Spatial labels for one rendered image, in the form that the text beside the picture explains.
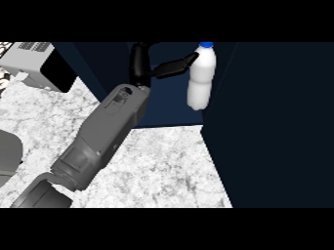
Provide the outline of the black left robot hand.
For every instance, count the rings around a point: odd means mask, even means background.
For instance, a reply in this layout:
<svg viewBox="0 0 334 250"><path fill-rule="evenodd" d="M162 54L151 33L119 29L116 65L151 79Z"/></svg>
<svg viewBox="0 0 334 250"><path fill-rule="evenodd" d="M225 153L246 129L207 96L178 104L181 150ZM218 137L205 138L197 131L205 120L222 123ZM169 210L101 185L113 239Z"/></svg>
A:
<svg viewBox="0 0 334 250"><path fill-rule="evenodd" d="M129 84L141 87L151 87L151 78L169 78L182 74L199 58L199 53L193 52L182 59L163 62L156 67L150 67L150 48L154 42L137 42L129 53Z"/></svg>

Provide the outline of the dark navy cabinet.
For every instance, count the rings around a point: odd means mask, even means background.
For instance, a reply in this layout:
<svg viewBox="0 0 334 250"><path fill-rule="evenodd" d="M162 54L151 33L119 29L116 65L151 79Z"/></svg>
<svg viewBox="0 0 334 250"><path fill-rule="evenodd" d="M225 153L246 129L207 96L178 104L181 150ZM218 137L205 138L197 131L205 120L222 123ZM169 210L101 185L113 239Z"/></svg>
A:
<svg viewBox="0 0 334 250"><path fill-rule="evenodd" d="M216 53L216 71L212 82L210 100L213 99L218 85L222 82L224 70L228 68L234 52L233 42L212 43ZM56 42L53 44L98 99L98 105L115 87L121 84L129 84L129 53L134 44L126 42ZM191 42L168 42L165 44L154 42L150 48L150 67L182 59L188 54L196 52L197 47L199 43ZM146 113L132 129L188 126L203 123L206 108L203 110L193 110L187 105L188 78L190 67L177 76L163 79L151 78Z"/></svg>

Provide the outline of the white bottle with blue cap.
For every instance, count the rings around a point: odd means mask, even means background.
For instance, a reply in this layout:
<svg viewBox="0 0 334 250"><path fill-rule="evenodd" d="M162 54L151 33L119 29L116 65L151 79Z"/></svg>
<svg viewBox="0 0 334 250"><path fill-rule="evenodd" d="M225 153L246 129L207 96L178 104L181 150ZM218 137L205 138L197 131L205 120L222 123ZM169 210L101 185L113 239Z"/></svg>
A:
<svg viewBox="0 0 334 250"><path fill-rule="evenodd" d="M216 53L212 42L200 42L196 49L199 57L190 66L187 86L187 105L193 110L207 107L212 92L212 82L216 71Z"/></svg>

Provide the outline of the dark navy cabinet door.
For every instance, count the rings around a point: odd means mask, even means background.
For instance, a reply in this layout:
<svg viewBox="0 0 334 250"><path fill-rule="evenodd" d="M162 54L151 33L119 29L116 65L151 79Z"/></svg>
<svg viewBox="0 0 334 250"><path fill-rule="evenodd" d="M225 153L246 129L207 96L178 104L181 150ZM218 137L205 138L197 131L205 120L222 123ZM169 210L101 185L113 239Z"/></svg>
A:
<svg viewBox="0 0 334 250"><path fill-rule="evenodd" d="M334 42L240 42L202 129L234 207L334 208Z"/></svg>

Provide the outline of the grey box appliance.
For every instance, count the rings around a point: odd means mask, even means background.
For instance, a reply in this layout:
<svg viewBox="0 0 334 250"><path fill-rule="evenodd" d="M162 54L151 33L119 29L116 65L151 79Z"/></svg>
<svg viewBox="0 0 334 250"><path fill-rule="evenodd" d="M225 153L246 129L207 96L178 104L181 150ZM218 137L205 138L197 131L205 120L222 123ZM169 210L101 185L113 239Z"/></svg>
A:
<svg viewBox="0 0 334 250"><path fill-rule="evenodd" d="M78 77L50 42L16 42L0 58L10 74L26 75L23 83L38 89L67 93Z"/></svg>

